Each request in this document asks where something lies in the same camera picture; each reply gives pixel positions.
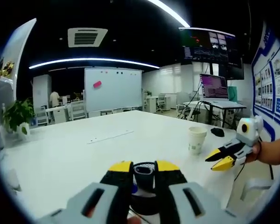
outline blue display board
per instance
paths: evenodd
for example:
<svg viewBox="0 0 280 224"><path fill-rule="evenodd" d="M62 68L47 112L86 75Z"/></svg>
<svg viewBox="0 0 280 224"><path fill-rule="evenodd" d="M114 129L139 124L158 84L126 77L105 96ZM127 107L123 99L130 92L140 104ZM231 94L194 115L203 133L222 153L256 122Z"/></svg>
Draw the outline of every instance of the blue display board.
<svg viewBox="0 0 280 224"><path fill-rule="evenodd" d="M280 138L280 41L264 24L252 62L253 114L264 119L263 140Z"/></svg>

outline pink magnet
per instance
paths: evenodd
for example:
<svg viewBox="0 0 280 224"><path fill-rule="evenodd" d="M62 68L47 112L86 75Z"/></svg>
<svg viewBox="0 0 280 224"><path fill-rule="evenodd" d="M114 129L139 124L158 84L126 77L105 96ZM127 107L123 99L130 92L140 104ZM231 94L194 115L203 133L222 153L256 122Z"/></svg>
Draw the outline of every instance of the pink magnet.
<svg viewBox="0 0 280 224"><path fill-rule="evenodd" d="M101 86L101 84L102 84L102 82L101 82L101 81L98 81L98 82L96 82L95 84L93 84L93 87L94 87L94 88L98 88L98 87Z"/></svg>

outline laptop screen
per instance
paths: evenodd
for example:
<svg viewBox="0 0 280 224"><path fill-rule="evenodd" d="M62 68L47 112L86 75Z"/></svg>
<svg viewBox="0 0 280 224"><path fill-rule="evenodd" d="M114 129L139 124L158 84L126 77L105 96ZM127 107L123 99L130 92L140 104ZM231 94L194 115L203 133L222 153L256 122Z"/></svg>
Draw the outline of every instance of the laptop screen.
<svg viewBox="0 0 280 224"><path fill-rule="evenodd" d="M200 74L204 98L228 99L227 83L224 77Z"/></svg>

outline ceiling air conditioner vent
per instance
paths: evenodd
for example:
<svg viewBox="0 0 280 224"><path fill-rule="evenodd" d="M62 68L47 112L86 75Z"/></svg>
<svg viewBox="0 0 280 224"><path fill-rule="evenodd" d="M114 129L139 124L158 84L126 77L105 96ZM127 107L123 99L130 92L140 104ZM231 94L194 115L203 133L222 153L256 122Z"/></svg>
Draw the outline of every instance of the ceiling air conditioner vent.
<svg viewBox="0 0 280 224"><path fill-rule="evenodd" d="M107 32L107 29L101 28L70 28L69 47L99 47Z"/></svg>

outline laptop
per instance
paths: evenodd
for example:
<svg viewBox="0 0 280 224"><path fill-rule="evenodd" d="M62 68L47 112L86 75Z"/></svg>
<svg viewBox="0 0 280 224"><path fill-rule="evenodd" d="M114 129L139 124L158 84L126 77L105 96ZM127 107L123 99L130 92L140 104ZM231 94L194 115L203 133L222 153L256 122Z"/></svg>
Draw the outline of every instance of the laptop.
<svg viewBox="0 0 280 224"><path fill-rule="evenodd" d="M229 101L227 82L224 77L200 74L203 101L220 108L246 108L242 104Z"/></svg>

